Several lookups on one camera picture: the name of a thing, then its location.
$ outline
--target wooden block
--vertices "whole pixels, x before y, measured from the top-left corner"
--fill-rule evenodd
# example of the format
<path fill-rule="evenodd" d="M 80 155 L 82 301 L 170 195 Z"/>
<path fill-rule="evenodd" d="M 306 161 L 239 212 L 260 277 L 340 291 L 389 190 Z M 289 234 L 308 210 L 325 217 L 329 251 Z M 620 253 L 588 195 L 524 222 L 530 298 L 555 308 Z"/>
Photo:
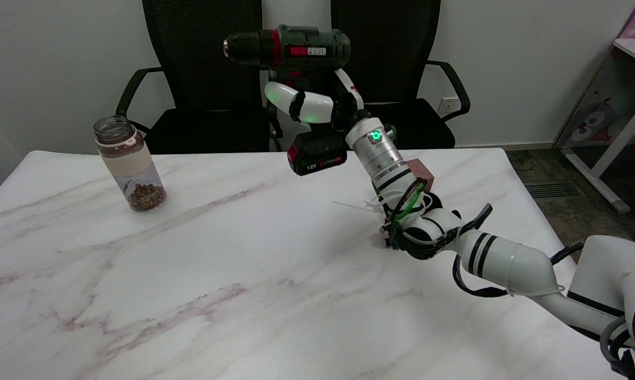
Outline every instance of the wooden block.
<path fill-rule="evenodd" d="M 426 193 L 429 193 L 430 189 L 432 188 L 432 183 L 435 181 L 435 176 L 432 175 L 432 173 L 428 170 L 428 168 L 426 168 L 425 165 L 423 165 L 423 162 L 421 162 L 420 159 L 410 159 L 409 161 L 407 161 L 407 166 L 409 166 L 409 169 L 411 169 L 411 172 L 413 173 L 413 175 L 416 176 L 416 178 L 423 178 L 428 180 Z"/>

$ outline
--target floor vent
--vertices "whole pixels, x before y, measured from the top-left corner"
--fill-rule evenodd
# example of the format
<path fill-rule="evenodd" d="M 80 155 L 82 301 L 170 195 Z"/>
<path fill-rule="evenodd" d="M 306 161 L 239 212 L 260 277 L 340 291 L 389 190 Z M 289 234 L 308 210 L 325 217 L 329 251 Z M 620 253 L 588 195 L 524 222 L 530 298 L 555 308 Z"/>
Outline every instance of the floor vent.
<path fill-rule="evenodd" d="M 585 196 L 585 193 L 572 180 L 525 182 L 524 186 L 533 199 L 540 201 L 565 200 Z"/>

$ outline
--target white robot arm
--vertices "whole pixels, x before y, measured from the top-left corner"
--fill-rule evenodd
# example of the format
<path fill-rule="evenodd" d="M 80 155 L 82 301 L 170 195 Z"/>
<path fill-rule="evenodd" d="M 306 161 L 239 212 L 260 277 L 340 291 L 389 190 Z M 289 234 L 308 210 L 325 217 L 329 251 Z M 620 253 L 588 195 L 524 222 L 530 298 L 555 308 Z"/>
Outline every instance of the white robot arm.
<path fill-rule="evenodd" d="M 482 297 L 505 294 L 526 296 L 581 334 L 600 342 L 612 369 L 635 378 L 629 358 L 618 349 L 635 348 L 635 243 L 611 236 L 590 236 L 583 243 L 552 258 L 539 250 L 479 231 L 489 207 L 473 221 L 441 207 L 424 195 L 416 178 L 378 118 L 366 111 L 354 85 L 343 70 L 337 77 L 356 96 L 358 116 L 345 140 L 371 178 L 388 217 L 394 245 L 425 260 L 443 250 L 457 252 L 454 278 L 463 290 Z M 300 93 L 270 82 L 265 92 L 279 109 L 305 122 L 329 122 L 334 102 L 320 94 Z M 552 265 L 573 250 L 582 255 L 569 291 L 557 281 Z M 467 289 L 459 265 L 467 272 L 505 289 Z"/>

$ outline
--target beige band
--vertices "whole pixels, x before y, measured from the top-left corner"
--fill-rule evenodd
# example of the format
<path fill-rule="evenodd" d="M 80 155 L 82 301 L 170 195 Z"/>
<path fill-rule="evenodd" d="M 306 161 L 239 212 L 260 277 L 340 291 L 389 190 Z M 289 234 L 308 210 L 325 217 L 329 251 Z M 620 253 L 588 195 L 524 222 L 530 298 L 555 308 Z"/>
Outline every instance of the beige band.
<path fill-rule="evenodd" d="M 133 176 L 151 166 L 151 153 L 146 145 L 137 153 L 121 158 L 102 158 L 113 176 Z"/>

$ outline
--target white marble surface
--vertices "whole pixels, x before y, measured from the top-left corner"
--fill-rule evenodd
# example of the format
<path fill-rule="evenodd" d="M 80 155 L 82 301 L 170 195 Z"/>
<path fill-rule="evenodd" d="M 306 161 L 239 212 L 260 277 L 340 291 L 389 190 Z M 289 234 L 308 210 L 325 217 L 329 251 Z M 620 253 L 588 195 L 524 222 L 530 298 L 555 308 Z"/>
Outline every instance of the white marble surface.
<path fill-rule="evenodd" d="M 502 150 L 405 157 L 463 216 L 491 202 L 484 231 L 561 247 Z M 147 214 L 96 156 L 33 152 L 1 186 L 0 379 L 619 378 L 525 298 L 461 292 L 452 253 L 382 248 L 354 156 L 303 178 L 284 154 L 155 159 Z"/>

